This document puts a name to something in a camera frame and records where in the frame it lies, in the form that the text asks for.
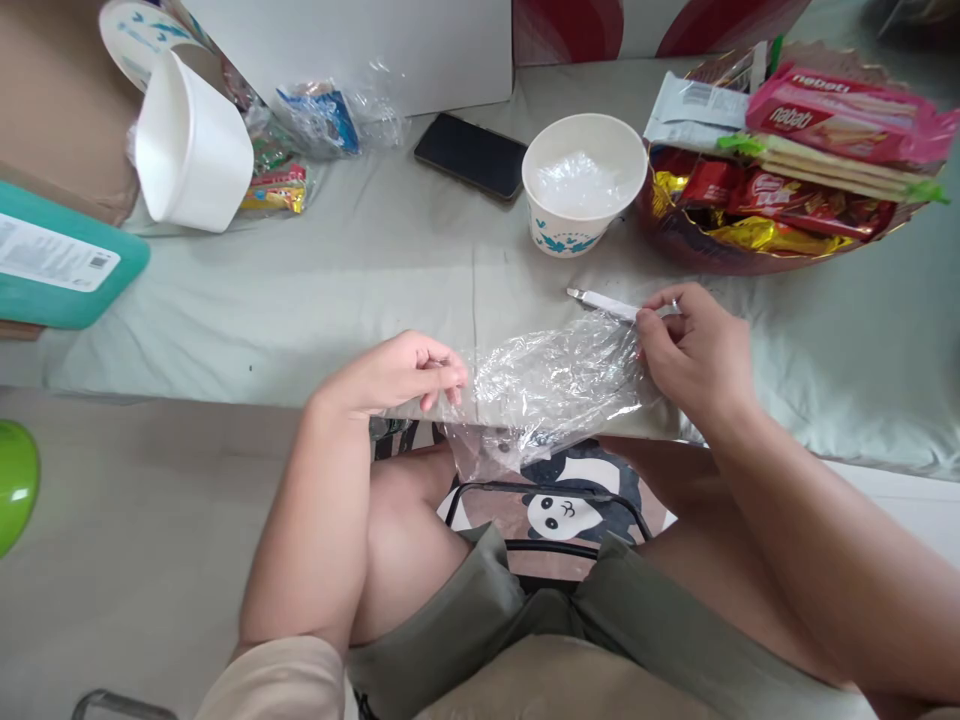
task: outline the hand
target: hand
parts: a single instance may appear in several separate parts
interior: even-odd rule
[[[676,300],[682,315],[654,312]],[[750,326],[696,283],[674,285],[637,313],[637,340],[657,387],[707,433],[759,407],[750,363]]]
[[[453,350],[413,330],[380,343],[327,379],[317,391],[351,415],[368,418],[420,398],[420,409],[432,408],[440,391],[460,404],[467,368]]]

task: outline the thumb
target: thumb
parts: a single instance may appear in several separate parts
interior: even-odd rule
[[[426,395],[438,390],[464,385],[467,382],[467,371],[456,367],[432,367],[423,370],[411,370],[407,388],[411,397]]]
[[[652,362],[683,355],[670,337],[663,320],[653,310],[646,308],[637,313],[637,342]]]

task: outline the panda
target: panda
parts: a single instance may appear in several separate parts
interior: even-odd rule
[[[564,487],[586,488],[620,495],[639,510],[640,478],[616,455],[605,452],[596,440],[584,440],[549,460],[529,465],[521,474],[546,490]],[[607,532],[630,544],[633,516],[616,503],[594,503],[580,498],[528,493],[523,496],[530,521],[528,535],[534,540],[571,540],[575,537],[599,543]]]

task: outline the smartphone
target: smartphone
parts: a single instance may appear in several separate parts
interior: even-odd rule
[[[440,113],[420,138],[413,156],[469,185],[510,202],[523,186],[527,146],[466,120]]]

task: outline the teal container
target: teal container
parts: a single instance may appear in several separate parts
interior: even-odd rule
[[[0,319],[85,328],[149,259],[136,235],[0,182]]]

